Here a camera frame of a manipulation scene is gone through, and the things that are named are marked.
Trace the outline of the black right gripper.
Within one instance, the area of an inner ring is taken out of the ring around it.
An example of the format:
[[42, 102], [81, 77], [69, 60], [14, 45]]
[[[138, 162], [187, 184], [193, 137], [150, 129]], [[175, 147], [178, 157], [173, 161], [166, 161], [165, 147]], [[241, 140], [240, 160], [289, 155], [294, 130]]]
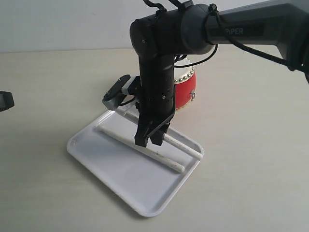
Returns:
[[161, 146], [170, 122], [175, 115], [174, 103], [137, 103], [139, 112], [135, 145], [146, 147], [149, 138], [154, 145]]

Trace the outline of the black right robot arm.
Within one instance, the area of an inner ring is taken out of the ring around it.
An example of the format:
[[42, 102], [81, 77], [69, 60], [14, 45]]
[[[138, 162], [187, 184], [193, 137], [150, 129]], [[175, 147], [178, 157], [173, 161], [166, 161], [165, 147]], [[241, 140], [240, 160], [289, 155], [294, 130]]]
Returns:
[[268, 0], [219, 11], [215, 4], [175, 1], [176, 9], [136, 19], [130, 39], [139, 57], [139, 122], [135, 144], [163, 143], [175, 112], [174, 62], [203, 55], [221, 44], [309, 73], [309, 3]]

